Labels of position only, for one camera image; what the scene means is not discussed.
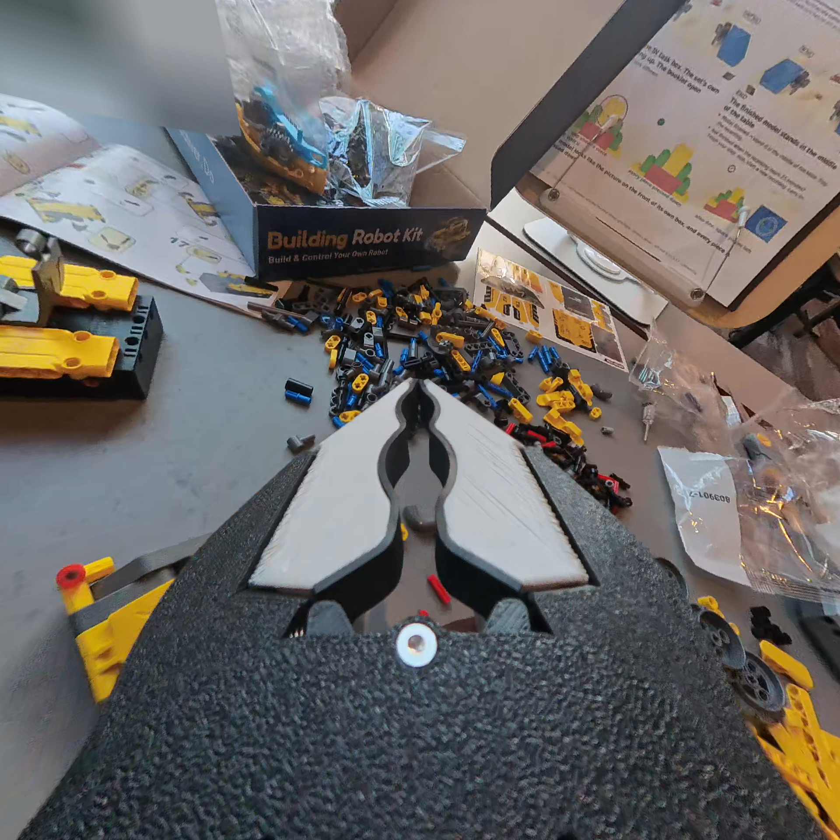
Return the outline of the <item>clear bag with white label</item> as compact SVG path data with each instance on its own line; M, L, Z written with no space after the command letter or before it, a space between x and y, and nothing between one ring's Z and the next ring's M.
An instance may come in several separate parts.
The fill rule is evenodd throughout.
M747 434L737 455L660 447L684 551L698 568L756 592L838 614L838 452Z

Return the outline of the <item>laminated instruction sign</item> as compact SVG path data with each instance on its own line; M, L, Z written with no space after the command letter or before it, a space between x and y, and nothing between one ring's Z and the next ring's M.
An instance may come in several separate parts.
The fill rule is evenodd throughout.
M838 248L838 2L684 2L524 201L672 301L773 308Z

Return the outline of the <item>yellow and black brick assembly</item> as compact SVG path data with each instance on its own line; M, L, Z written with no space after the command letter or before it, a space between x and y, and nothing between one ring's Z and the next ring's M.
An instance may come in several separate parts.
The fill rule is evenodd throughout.
M57 238L18 231L1 258L2 397L143 401L164 336L152 296L110 269L65 261Z

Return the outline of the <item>yellow curved brick assembly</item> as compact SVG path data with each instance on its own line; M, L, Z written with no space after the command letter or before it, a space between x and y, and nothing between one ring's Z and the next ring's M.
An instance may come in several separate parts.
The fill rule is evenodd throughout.
M107 700L145 624L209 533L117 566L112 557L71 563L56 588L97 704Z

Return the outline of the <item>pile of wheels and tires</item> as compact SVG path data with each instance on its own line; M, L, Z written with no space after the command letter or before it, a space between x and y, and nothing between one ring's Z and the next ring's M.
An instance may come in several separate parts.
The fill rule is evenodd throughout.
M713 649L742 711L756 721L781 722L788 696L781 678L744 646L738 627L711 595L689 602L696 624Z

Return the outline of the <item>clear bags of brick parts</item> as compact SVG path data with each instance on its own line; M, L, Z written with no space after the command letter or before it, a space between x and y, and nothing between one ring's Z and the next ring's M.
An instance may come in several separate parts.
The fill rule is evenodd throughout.
M350 57L336 2L216 1L238 115L226 151L328 206L407 207L418 175L462 136L341 91Z

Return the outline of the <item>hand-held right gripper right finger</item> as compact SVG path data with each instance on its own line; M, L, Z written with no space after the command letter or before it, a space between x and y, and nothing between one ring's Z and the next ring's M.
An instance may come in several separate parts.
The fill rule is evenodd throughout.
M421 383L435 506L437 576L449 594L586 586L575 551L522 445L439 385Z

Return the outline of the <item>white stand base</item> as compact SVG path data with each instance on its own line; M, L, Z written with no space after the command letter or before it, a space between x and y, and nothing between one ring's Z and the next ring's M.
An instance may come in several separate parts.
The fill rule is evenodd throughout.
M664 297L552 219L528 222L522 232L531 245L578 277L614 312L648 327L666 310Z

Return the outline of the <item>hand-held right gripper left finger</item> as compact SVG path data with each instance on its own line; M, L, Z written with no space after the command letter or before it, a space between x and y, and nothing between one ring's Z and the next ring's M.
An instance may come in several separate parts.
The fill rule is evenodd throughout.
M268 538L248 586L303 598L385 598L403 573L396 483L408 466L405 381L327 437Z

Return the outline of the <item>sticker sheet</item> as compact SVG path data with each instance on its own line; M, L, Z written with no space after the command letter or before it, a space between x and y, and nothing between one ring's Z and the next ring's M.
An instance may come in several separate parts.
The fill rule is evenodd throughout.
M611 309L557 280L479 248L472 299L509 326L628 372Z

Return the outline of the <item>instruction booklet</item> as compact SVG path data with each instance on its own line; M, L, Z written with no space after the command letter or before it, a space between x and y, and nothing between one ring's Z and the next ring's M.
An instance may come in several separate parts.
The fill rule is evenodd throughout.
M269 305L200 185L146 154L100 145L43 103L1 95L2 219L56 237L119 273L241 311Z

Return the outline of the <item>grey desk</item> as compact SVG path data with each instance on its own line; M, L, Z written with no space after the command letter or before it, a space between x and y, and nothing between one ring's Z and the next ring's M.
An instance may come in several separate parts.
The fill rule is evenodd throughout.
M96 714L56 593L68 563L138 554L214 531L288 462L287 437L331 428L331 392L318 334L292 337L263 322L149 283L164 339L144 402L2 401L2 743L26 744L27 710L46 737L73 744ZM587 382L612 391L600 425L583 418L588 454L628 480L626 525L653 554L680 567L695 592L717 597L749 636L751 591L694 572L685 558L656 446L641 441L627 374L571 352ZM310 408L287 402L287 376L315 385ZM364 629L425 610L441 625L471 611L443 606L427 583L428 536L409 538L401 582Z

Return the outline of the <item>blue cardboard kit box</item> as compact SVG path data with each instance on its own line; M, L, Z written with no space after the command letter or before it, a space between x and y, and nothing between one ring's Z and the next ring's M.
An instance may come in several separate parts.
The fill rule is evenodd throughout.
M676 14L666 1L342 2L351 97L431 119L465 149L406 207L252 200L209 135L167 129L263 281L464 259L487 211Z

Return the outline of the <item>pile of small brick parts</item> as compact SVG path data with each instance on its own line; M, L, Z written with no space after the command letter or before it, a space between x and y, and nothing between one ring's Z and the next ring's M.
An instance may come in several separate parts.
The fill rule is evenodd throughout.
M291 299L250 302L248 310L284 333L321 330L333 378L329 420L341 429L405 382L440 386L468 407L491 415L503 433L536 447L610 512L629 509L629 483L603 473L587 456L583 412L602 416L612 394L534 330L517 334L465 289L425 276L407 288L379 279L374 287L339 291L306 285Z

